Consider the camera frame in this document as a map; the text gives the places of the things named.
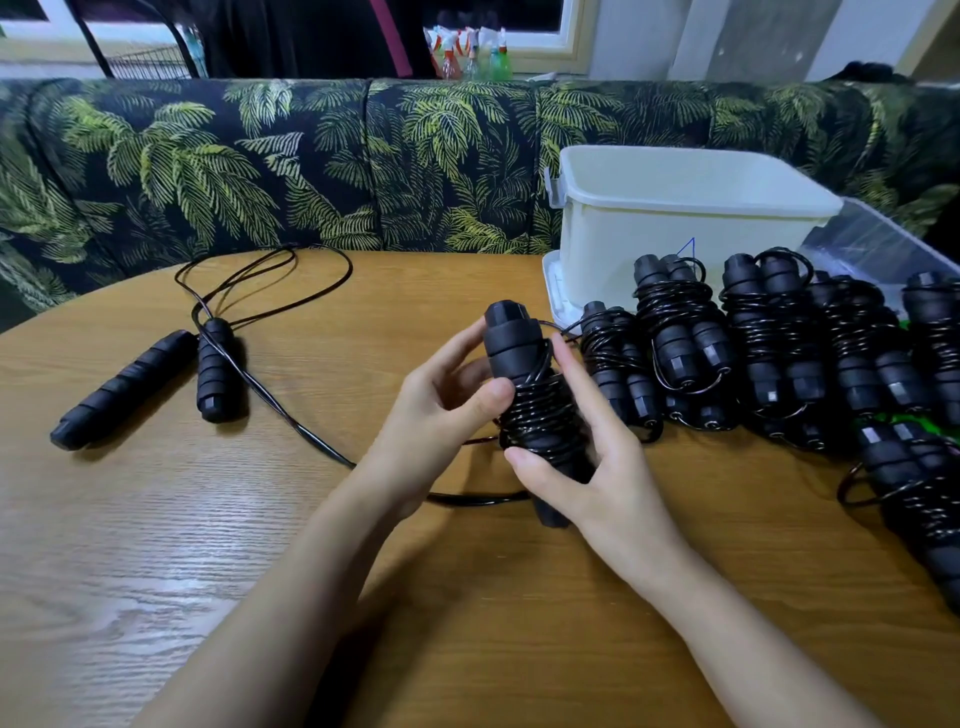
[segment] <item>metal basket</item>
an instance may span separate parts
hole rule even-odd
[[[149,51],[128,53],[107,59],[114,78],[167,80],[189,79],[190,70],[183,62],[183,55],[176,45],[154,48]]]

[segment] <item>fingernail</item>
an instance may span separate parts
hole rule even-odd
[[[490,393],[498,400],[505,400],[514,393],[514,383],[504,376],[498,377],[487,385]]]
[[[507,462],[514,467],[521,465],[529,455],[529,450],[523,448],[507,448],[503,451],[503,456],[507,458]]]

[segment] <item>black foam handle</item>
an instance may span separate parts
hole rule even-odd
[[[240,342],[228,322],[210,319],[204,323],[204,331],[234,360],[241,356]],[[197,361],[197,409],[207,422],[216,425],[244,415],[243,379],[202,335]]]
[[[195,334],[180,330],[164,336],[63,415],[50,433],[50,442],[76,450],[104,439],[196,355]]]

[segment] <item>finger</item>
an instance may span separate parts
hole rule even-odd
[[[451,384],[464,400],[473,395],[480,385],[493,376],[490,360],[486,356],[469,361],[451,376]]]
[[[487,330],[486,320],[480,318],[474,321],[441,346],[421,368],[435,383],[439,384],[441,378],[463,364],[467,354],[480,345],[485,330]]]
[[[624,428],[624,424],[620,422],[600,388],[587,374],[584,365],[577,361],[564,338],[555,333],[550,340],[553,342],[553,355],[560,364],[570,391],[573,392],[573,399],[577,401],[581,414],[593,431],[594,441],[604,442],[605,436]]]
[[[447,413],[453,436],[464,442],[480,427],[502,415],[514,400],[514,384],[507,378],[491,379],[465,404]]]
[[[550,463],[523,448],[507,448],[503,453],[513,466],[523,487],[545,500],[574,523],[587,507],[589,486],[558,472]]]

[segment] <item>palm leaf pattern upholstery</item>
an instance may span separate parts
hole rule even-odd
[[[0,81],[0,278],[40,311],[183,262],[323,240],[542,255],[572,144],[761,152],[922,236],[960,95],[906,85]]]

